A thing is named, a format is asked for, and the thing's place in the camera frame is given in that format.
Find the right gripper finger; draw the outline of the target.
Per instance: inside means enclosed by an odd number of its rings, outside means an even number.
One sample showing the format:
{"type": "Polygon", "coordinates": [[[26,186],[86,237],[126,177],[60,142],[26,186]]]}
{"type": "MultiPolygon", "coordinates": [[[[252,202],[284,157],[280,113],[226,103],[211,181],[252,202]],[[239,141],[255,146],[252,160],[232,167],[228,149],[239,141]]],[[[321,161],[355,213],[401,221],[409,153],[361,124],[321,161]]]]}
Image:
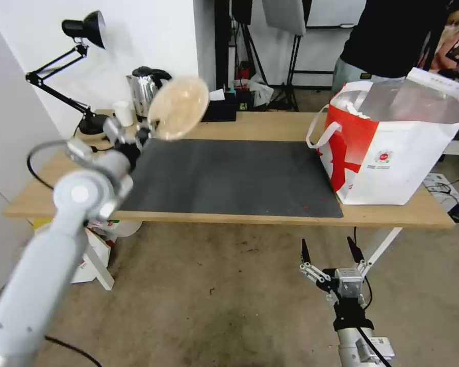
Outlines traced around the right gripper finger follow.
{"type": "Polygon", "coordinates": [[[365,258],[363,256],[361,249],[357,246],[356,242],[351,237],[347,237],[347,242],[354,262],[357,265],[365,267],[365,258]]]}
{"type": "Polygon", "coordinates": [[[301,264],[299,265],[299,271],[315,284],[324,285],[326,282],[326,274],[311,263],[309,249],[305,239],[301,240],[301,264]]]}

